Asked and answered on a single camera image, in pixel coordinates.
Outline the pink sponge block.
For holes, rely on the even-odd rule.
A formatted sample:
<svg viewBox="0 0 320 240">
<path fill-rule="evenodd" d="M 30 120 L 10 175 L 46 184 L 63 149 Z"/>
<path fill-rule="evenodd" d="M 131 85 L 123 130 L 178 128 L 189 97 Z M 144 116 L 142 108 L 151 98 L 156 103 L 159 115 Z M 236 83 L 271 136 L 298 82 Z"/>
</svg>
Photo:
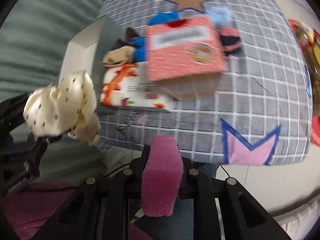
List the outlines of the pink sponge block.
<svg viewBox="0 0 320 240">
<path fill-rule="evenodd" d="M 182 176 L 183 161 L 175 138 L 153 137 L 142 174 L 141 207 L 145 215 L 172 215 Z"/>
</svg>

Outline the beige cloth pouch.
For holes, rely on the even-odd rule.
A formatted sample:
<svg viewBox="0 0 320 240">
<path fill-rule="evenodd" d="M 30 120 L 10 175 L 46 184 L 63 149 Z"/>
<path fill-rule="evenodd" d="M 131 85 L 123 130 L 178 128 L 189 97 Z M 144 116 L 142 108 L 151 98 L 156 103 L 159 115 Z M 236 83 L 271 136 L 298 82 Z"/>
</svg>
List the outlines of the beige cloth pouch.
<svg viewBox="0 0 320 240">
<path fill-rule="evenodd" d="M 105 54 L 102 64 L 106 68 L 119 67 L 133 62 L 133 54 L 136 49 L 133 46 L 123 46 Z"/>
</svg>

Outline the dark knitted sock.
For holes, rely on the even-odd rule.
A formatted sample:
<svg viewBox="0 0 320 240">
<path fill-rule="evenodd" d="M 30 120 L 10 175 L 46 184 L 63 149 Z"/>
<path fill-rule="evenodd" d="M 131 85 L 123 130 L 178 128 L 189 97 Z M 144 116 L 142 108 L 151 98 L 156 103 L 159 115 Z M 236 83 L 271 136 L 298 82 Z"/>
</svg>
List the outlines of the dark knitted sock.
<svg viewBox="0 0 320 240">
<path fill-rule="evenodd" d="M 124 46 L 133 46 L 135 47 L 136 40 L 140 38 L 140 35 L 132 28 L 127 28 L 125 30 L 124 36 L 120 39 L 120 43 Z"/>
</svg>

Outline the light blue fluffy cloth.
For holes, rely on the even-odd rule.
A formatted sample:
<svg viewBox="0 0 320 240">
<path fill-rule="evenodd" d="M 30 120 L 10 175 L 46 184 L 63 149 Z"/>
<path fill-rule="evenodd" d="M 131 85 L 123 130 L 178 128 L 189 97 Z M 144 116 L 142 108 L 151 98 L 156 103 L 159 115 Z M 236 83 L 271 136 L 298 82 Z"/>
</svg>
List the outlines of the light blue fluffy cloth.
<svg viewBox="0 0 320 240">
<path fill-rule="evenodd" d="M 231 27 L 233 22 L 232 13 L 227 8 L 211 7 L 206 11 L 216 28 Z"/>
</svg>

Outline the pink black sock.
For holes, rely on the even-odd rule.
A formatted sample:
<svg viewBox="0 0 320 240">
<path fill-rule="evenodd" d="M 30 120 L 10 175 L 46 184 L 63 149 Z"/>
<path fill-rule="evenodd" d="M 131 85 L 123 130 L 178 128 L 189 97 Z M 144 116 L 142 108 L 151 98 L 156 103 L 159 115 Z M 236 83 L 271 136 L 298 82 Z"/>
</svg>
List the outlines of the pink black sock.
<svg viewBox="0 0 320 240">
<path fill-rule="evenodd" d="M 219 29 L 222 50 L 225 57 L 236 55 L 242 50 L 242 42 L 237 29 L 232 27 L 221 27 Z"/>
</svg>

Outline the grey checked star tablecloth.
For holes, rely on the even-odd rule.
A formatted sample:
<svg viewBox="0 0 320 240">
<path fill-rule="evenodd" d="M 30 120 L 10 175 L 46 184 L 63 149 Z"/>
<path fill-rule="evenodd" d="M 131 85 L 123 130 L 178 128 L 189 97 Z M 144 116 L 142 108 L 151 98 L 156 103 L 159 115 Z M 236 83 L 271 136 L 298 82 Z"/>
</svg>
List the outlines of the grey checked star tablecloth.
<svg viewBox="0 0 320 240">
<path fill-rule="evenodd" d="M 101 141 L 138 149 L 156 135 L 177 140 L 184 157 L 222 163 L 222 122 L 246 142 L 261 142 L 280 128 L 270 165 L 302 162 L 309 151 L 312 96 L 308 71 L 287 19 L 274 0 L 211 0 L 204 7 L 228 8 L 238 29 L 240 53 L 227 59 L 215 96 L 174 102 L 171 112 L 117 110 L 101 115 Z M 122 28 L 144 31 L 149 19 L 172 11 L 170 0 L 105 0 L 99 16 Z"/>
</svg>

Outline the green curtain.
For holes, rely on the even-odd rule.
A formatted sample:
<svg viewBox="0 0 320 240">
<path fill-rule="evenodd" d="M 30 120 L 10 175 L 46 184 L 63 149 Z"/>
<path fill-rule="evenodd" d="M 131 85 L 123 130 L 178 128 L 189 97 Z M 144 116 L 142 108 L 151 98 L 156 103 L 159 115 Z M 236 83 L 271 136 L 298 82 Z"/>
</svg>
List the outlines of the green curtain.
<svg viewBox="0 0 320 240">
<path fill-rule="evenodd" d="M 1 100 L 57 83 L 68 42 L 104 0 L 19 0 L 1 26 Z"/>
</svg>

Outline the white grey storage box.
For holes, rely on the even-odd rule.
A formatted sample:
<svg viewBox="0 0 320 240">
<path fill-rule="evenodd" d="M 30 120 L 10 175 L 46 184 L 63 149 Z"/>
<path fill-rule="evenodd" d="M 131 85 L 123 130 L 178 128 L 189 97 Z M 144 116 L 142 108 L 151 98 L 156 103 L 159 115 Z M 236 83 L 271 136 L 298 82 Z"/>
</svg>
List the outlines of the white grey storage box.
<svg viewBox="0 0 320 240">
<path fill-rule="evenodd" d="M 102 60 L 107 52 L 113 50 L 123 33 L 116 22 L 104 16 L 75 35 L 68 43 L 59 81 L 78 71 L 86 71 L 93 81 L 95 96 L 99 102 L 105 74 Z"/>
</svg>

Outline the orange white tissue pack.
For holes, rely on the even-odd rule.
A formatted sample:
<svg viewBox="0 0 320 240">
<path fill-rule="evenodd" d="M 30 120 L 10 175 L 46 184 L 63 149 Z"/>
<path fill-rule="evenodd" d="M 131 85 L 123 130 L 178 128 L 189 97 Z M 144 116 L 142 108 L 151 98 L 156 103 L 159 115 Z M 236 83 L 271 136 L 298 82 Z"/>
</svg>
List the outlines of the orange white tissue pack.
<svg viewBox="0 0 320 240">
<path fill-rule="evenodd" d="M 114 108 L 172 111 L 173 98 L 148 80 L 146 62 L 109 68 L 103 78 L 100 103 Z"/>
</svg>

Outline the red round tray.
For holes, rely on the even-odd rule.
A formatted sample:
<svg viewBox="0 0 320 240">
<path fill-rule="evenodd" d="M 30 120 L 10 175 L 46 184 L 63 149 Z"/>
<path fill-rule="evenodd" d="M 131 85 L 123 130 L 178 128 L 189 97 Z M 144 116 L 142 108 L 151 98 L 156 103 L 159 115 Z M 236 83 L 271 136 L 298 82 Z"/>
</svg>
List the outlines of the red round tray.
<svg viewBox="0 0 320 240">
<path fill-rule="evenodd" d="M 303 53 L 308 70 L 312 91 L 313 116 L 311 122 L 311 142 L 319 147 L 319 33 L 293 19 L 288 19 L 291 29 Z"/>
</svg>

